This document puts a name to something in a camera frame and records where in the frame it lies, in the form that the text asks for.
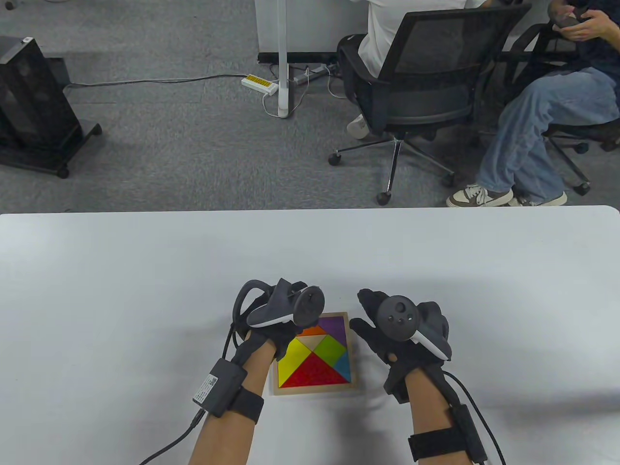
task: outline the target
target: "black speaker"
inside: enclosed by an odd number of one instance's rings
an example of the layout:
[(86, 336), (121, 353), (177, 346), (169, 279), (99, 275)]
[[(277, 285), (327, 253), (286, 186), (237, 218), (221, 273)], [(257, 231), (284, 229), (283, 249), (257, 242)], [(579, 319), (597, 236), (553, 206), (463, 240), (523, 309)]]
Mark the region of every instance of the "black speaker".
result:
[(21, 143), (60, 148), (81, 132), (34, 39), (0, 37), (0, 53), (0, 109)]
[(91, 134), (101, 127), (78, 120), (37, 42), (0, 36), (0, 163), (65, 178)]

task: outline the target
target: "sneaker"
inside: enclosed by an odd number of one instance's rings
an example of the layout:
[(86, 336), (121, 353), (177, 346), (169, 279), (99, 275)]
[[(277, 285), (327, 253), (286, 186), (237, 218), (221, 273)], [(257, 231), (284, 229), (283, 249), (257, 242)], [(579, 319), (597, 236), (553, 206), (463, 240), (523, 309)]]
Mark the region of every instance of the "sneaker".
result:
[(356, 139), (363, 139), (370, 134), (363, 115), (358, 116), (347, 125), (347, 132)]
[(559, 206), (568, 202), (569, 198), (566, 196), (566, 192), (562, 192), (562, 195), (548, 202), (532, 203), (525, 197), (513, 197), (508, 206)]
[(446, 204), (448, 206), (502, 206), (510, 202), (513, 197), (512, 189), (508, 192), (491, 192), (481, 185), (470, 184), (448, 197)]

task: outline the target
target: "chair wheel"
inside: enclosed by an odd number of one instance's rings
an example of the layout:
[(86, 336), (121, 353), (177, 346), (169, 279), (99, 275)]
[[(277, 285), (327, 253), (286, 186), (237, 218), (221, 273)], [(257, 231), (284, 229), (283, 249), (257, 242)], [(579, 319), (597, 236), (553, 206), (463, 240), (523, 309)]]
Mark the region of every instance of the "chair wheel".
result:
[(331, 166), (338, 166), (340, 164), (340, 159), (342, 158), (342, 155), (338, 155), (337, 153), (332, 153), (329, 158), (327, 159), (327, 162), (331, 165)]
[(587, 142), (581, 142), (574, 146), (573, 150), (575, 151), (575, 153), (583, 155), (584, 153), (587, 153), (588, 150), (590, 150), (590, 145)]
[(429, 141), (432, 142), (435, 140), (435, 138), (437, 137), (437, 131), (429, 131), (426, 133), (422, 133), (420, 134), (420, 136), (422, 137), (422, 139), (424, 139), (425, 141)]
[(58, 171), (56, 171), (56, 176), (60, 179), (67, 179), (69, 177), (69, 169), (65, 166)]
[(381, 206), (387, 205), (392, 198), (392, 194), (388, 194), (387, 192), (379, 192), (377, 194), (377, 203)]
[(616, 144), (614, 141), (605, 141), (601, 143), (601, 149), (603, 149), (606, 152), (614, 151), (617, 148), (618, 148), (618, 144)]
[(590, 191), (590, 184), (584, 182), (580, 185), (576, 185), (575, 187), (573, 187), (573, 190), (579, 195), (584, 196)]
[(454, 187), (454, 173), (448, 173), (442, 177), (441, 185), (444, 187)]

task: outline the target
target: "speaker stand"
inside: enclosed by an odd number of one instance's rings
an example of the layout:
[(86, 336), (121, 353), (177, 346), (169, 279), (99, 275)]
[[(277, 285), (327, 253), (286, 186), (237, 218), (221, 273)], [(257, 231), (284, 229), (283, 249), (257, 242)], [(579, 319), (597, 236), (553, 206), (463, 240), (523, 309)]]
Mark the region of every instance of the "speaker stand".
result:
[(61, 149), (12, 148), (0, 146), (0, 164), (16, 168), (54, 174), (60, 179), (69, 177), (67, 163), (78, 153), (91, 136), (100, 136), (103, 131), (98, 123), (80, 120), (82, 134), (76, 133)]

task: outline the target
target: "person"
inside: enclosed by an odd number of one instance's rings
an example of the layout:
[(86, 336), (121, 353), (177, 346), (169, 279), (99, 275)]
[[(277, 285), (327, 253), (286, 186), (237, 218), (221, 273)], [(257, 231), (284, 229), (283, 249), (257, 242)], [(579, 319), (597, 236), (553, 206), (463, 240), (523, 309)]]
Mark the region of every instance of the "person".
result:
[[(385, 293), (369, 289), (362, 289), (358, 293), (362, 307), (375, 324), (379, 305), (386, 298)], [(261, 304), (257, 301), (248, 310)], [(431, 324), (431, 321), (441, 322), (435, 324), (433, 328), (447, 339), (448, 322), (441, 315), (439, 307), (435, 303), (421, 303), (418, 308), (426, 315), (427, 324)], [(424, 371), (429, 366), (441, 366), (442, 360), (432, 355), (421, 343), (415, 344), (411, 340), (396, 342), (387, 338), (379, 329), (361, 318), (352, 319), (350, 327), (366, 341), (370, 349), (379, 355), (383, 362), (391, 367), (397, 366), (398, 363), (396, 371), (401, 374), (402, 378), (397, 381), (403, 389), (406, 388), (409, 395), (415, 434), (444, 430), (453, 426), (448, 414), (448, 403)], [(245, 363), (244, 369), (247, 371), (247, 377), (242, 385), (247, 390), (261, 396), (276, 352), (279, 349), (285, 349), (300, 331), (293, 322), (252, 330), (264, 331), (263, 334), (269, 339)], [(255, 423), (252, 420), (230, 410), (220, 418), (209, 416), (198, 436), (189, 465), (244, 465), (250, 453), (254, 428)], [(419, 463), (420, 465), (471, 465), (465, 451), (423, 458)]]
[[(404, 16), (411, 11), (434, 11), (488, 6), (491, 0), (368, 0), (368, 34), (361, 41), (358, 53), (374, 77), (379, 76), (388, 50)], [(356, 139), (370, 134), (360, 115), (347, 125), (347, 132)]]
[(575, 7), (588, 8), (585, 21), (554, 28), (577, 43), (579, 61), (535, 80), (506, 106), (475, 183), (450, 196), (448, 206), (566, 203), (564, 181), (547, 154), (543, 133), (551, 123), (596, 125), (620, 117), (620, 2), (553, 0), (550, 11), (574, 16)]

